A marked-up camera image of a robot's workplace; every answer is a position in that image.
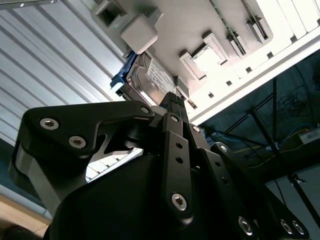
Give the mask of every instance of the black metal stand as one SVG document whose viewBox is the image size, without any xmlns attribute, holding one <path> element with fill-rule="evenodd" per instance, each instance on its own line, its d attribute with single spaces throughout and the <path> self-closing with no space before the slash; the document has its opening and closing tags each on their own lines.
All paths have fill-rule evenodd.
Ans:
<svg viewBox="0 0 320 240">
<path fill-rule="evenodd" d="M 272 114 L 272 137 L 268 134 L 267 130 L 265 129 L 263 123 L 260 121 L 257 110 L 260 109 L 262 106 L 264 106 L 266 103 L 268 103 L 270 100 L 272 100 L 272 108 L 273 108 L 273 114 Z M 267 145 L 253 141 L 250 139 L 246 139 L 244 137 L 240 137 L 237 135 L 230 134 L 232 130 L 234 130 L 236 127 L 238 127 L 241 123 L 243 123 L 246 119 L 249 118 L 249 116 L 252 116 L 253 120 L 255 121 L 256 125 L 258 126 L 259 130 L 261 131 L 263 137 L 267 141 Z M 310 212 L 311 216 L 313 217 L 314 221 L 320 228 L 320 216 L 317 213 L 316 209 L 308 199 L 307 195 L 301 188 L 301 186 L 298 183 L 298 176 L 293 173 L 293 171 L 290 169 L 289 164 L 286 163 L 285 159 L 280 154 L 280 151 L 275 146 L 275 141 L 277 139 L 277 78 L 273 79 L 273 93 L 269 94 L 264 100 L 262 100 L 259 104 L 257 104 L 248 114 L 244 115 L 242 118 L 240 118 L 238 121 L 236 121 L 231 127 L 229 127 L 225 132 L 216 130 L 216 132 L 226 136 L 231 137 L 234 139 L 238 139 L 247 143 L 252 143 L 258 146 L 266 147 L 270 146 L 271 150 L 273 151 L 276 159 L 279 160 L 279 162 L 282 164 L 285 174 L 287 175 L 290 183 L 295 188 L 299 196 L 301 197 L 304 205 Z"/>
<path fill-rule="evenodd" d="M 315 223 L 318 225 L 318 227 L 320 228 L 320 216 L 317 213 L 315 207 L 312 205 L 312 203 L 310 202 L 310 200 L 308 199 L 307 195 L 305 194 L 305 192 L 303 191 L 303 189 L 301 188 L 301 186 L 298 183 L 298 176 L 294 173 L 292 173 L 290 171 L 290 166 L 286 163 L 286 161 L 282 158 L 279 150 L 277 149 L 277 147 L 275 146 L 273 140 L 271 139 L 271 137 L 269 136 L 269 134 L 267 133 L 266 129 L 264 128 L 262 122 L 260 121 L 257 113 L 253 110 L 251 111 L 251 115 L 253 120 L 255 121 L 256 125 L 258 126 L 258 128 L 260 129 L 262 135 L 264 136 L 265 140 L 267 141 L 267 143 L 270 145 L 276 159 L 279 160 L 279 162 L 283 165 L 284 169 L 286 169 L 286 175 L 290 181 L 290 183 L 292 184 L 292 186 L 295 188 L 295 190 L 297 191 L 297 193 L 299 194 L 300 198 L 302 199 L 304 205 L 306 206 L 306 208 L 308 209 L 308 211 L 310 212 L 311 216 L 313 217 Z"/>
</svg>

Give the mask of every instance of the blue cable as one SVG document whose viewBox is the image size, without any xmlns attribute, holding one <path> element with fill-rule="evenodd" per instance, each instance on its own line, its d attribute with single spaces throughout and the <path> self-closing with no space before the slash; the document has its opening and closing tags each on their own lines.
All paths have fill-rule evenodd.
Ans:
<svg viewBox="0 0 320 240">
<path fill-rule="evenodd" d="M 241 140 L 235 140 L 235 139 L 230 139 L 230 138 L 227 138 L 225 136 L 223 136 L 221 133 L 220 133 L 221 137 L 223 137 L 225 140 L 229 141 L 229 142 L 241 142 Z"/>
<path fill-rule="evenodd" d="M 313 126 L 312 126 L 311 124 L 302 123 L 302 124 L 296 126 L 296 127 L 287 135 L 287 137 L 284 139 L 284 141 L 287 140 L 295 131 L 297 131 L 298 128 L 306 127 L 306 126 L 308 126 L 310 129 L 313 129 Z"/>
</svg>

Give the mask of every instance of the blue plastic part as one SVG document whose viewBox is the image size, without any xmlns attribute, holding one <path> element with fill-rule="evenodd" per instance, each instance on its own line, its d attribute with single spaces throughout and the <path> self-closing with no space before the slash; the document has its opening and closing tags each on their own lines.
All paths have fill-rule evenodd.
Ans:
<svg viewBox="0 0 320 240">
<path fill-rule="evenodd" d="M 130 53 L 126 63 L 123 65 L 120 71 L 111 79 L 111 83 L 110 83 L 111 90 L 116 92 L 127 82 L 126 77 L 133 63 L 135 62 L 137 56 L 138 55 L 135 54 L 134 52 Z"/>
</svg>

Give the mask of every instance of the bolt head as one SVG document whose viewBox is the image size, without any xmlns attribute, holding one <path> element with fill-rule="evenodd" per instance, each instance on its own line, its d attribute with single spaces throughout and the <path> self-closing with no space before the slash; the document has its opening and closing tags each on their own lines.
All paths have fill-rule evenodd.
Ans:
<svg viewBox="0 0 320 240">
<path fill-rule="evenodd" d="M 242 216 L 239 217 L 238 224 L 239 224 L 240 228 L 248 236 L 251 236 L 254 233 L 254 231 L 253 231 L 252 227 L 250 226 L 250 224 L 248 223 L 248 221 L 246 219 L 244 219 Z"/>
<path fill-rule="evenodd" d="M 305 231 L 304 229 L 296 222 L 296 221 L 292 221 L 294 228 L 301 234 L 304 235 Z"/>
<path fill-rule="evenodd" d="M 288 223 L 286 223 L 285 220 L 281 220 L 281 225 L 288 234 L 291 235 L 293 233 L 291 227 L 288 225 Z"/>
<path fill-rule="evenodd" d="M 224 153 L 227 153 L 227 152 L 228 152 L 228 149 L 227 149 L 225 146 L 220 145 L 219 147 L 220 147 L 220 149 L 221 149 Z"/>
<path fill-rule="evenodd" d="M 178 118 L 176 118 L 175 116 L 171 116 L 171 119 L 175 122 L 179 122 Z"/>
<path fill-rule="evenodd" d="M 141 107 L 141 111 L 146 113 L 146 114 L 150 113 L 149 109 L 144 107 L 144 106 Z"/>
<path fill-rule="evenodd" d="M 72 136 L 69 138 L 69 144 L 75 149 L 83 149 L 86 146 L 86 141 L 80 136 Z"/>
<path fill-rule="evenodd" d="M 185 211 L 187 209 L 187 201 L 186 199 L 179 193 L 174 193 L 171 197 L 173 205 L 179 210 L 179 211 Z"/>
<path fill-rule="evenodd" d="M 195 130 L 197 133 L 200 133 L 200 128 L 197 126 L 192 126 L 192 129 Z"/>
<path fill-rule="evenodd" d="M 43 118 L 40 120 L 40 126 L 46 130 L 56 130 L 59 128 L 59 123 L 52 118 Z"/>
</svg>

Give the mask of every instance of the corrugated metal wall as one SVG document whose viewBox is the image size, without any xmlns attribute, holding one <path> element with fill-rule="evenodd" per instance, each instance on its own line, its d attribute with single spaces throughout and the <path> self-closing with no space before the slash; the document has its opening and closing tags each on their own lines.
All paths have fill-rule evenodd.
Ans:
<svg viewBox="0 0 320 240">
<path fill-rule="evenodd" d="M 120 100 L 122 65 L 80 0 L 0 10 L 0 138 L 14 145 L 30 108 Z"/>
</svg>

